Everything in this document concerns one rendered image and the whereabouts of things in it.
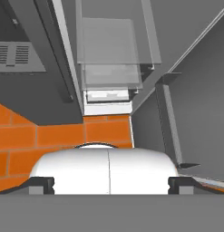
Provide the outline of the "grey vent grille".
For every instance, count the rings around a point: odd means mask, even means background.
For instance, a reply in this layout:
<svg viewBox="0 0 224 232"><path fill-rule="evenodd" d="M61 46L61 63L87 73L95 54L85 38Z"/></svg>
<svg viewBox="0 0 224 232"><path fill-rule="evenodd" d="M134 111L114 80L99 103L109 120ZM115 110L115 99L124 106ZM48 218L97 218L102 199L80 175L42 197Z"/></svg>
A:
<svg viewBox="0 0 224 232"><path fill-rule="evenodd" d="M44 73L30 42L0 42L0 73Z"/></svg>

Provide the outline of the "grey fridge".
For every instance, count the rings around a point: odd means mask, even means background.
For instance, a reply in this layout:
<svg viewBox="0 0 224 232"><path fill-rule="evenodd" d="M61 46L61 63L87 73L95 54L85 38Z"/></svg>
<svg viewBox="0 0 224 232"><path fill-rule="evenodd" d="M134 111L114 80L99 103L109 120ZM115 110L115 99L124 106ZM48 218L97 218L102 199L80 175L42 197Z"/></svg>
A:
<svg viewBox="0 0 224 232"><path fill-rule="evenodd" d="M73 59L73 46L70 42L70 32L63 12L63 0L53 0L56 10L60 35L63 38L63 48L69 63L71 81L75 86L76 95L73 102L79 102L79 111L84 115L83 94L80 81L76 78L76 63ZM151 10L155 21L155 31L158 37L162 64L157 65L155 71L144 81L143 90L134 97L132 112L137 111L146 98L149 97L160 76L178 65L191 47L215 24L221 3L224 0L152 0Z"/></svg>

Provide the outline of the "white rounded dome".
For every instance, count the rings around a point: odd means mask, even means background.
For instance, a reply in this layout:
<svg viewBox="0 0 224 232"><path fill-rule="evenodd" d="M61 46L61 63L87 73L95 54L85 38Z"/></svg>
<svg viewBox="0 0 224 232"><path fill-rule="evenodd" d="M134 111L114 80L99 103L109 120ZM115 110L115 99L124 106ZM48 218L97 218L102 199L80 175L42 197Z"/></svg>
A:
<svg viewBox="0 0 224 232"><path fill-rule="evenodd" d="M177 175L163 152L92 146L45 153L30 173L54 178L56 195L166 195Z"/></svg>

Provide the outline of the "large clear glass fridge shelf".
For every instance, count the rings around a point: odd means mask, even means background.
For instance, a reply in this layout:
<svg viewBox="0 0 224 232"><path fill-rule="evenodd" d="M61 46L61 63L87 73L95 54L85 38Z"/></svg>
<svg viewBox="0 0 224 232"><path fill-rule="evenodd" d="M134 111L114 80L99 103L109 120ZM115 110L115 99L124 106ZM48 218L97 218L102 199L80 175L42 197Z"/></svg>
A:
<svg viewBox="0 0 224 232"><path fill-rule="evenodd" d="M75 0L77 61L160 64L151 0Z"/></svg>

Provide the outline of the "white fridge drawer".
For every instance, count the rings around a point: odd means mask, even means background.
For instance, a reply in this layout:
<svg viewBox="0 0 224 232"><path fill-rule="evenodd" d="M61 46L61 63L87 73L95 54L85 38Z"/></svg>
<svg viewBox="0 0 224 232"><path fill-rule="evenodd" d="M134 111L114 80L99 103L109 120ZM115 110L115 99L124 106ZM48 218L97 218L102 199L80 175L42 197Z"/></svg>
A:
<svg viewBox="0 0 224 232"><path fill-rule="evenodd" d="M130 114L132 102L88 103L86 92L83 93L83 115Z"/></svg>

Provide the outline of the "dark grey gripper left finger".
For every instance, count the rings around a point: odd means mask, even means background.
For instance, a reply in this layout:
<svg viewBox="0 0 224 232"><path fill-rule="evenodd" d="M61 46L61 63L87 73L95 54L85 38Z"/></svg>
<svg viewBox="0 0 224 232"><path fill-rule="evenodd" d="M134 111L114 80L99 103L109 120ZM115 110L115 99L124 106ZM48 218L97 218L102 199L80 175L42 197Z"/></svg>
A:
<svg viewBox="0 0 224 232"><path fill-rule="evenodd" d="M1 191L2 194L22 195L53 195L53 177L31 177L20 186L8 188Z"/></svg>

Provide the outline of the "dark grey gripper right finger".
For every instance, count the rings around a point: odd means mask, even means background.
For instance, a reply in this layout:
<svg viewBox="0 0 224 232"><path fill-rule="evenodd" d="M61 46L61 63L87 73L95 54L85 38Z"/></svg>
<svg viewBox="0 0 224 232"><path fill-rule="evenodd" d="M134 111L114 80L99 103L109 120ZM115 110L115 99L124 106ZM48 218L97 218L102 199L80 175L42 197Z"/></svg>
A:
<svg viewBox="0 0 224 232"><path fill-rule="evenodd" d="M220 194L219 190L204 187L191 177L170 177L169 195L198 195L198 194Z"/></svg>

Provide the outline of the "small clear glass fridge shelf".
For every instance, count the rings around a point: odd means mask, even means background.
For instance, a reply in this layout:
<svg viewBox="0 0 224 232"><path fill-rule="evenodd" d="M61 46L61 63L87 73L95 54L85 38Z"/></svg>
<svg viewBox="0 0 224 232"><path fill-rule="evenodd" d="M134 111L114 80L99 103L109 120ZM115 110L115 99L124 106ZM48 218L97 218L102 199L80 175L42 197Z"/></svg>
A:
<svg viewBox="0 0 224 232"><path fill-rule="evenodd" d="M130 64L86 64L82 69L83 88L100 89L140 89L141 71Z"/></svg>

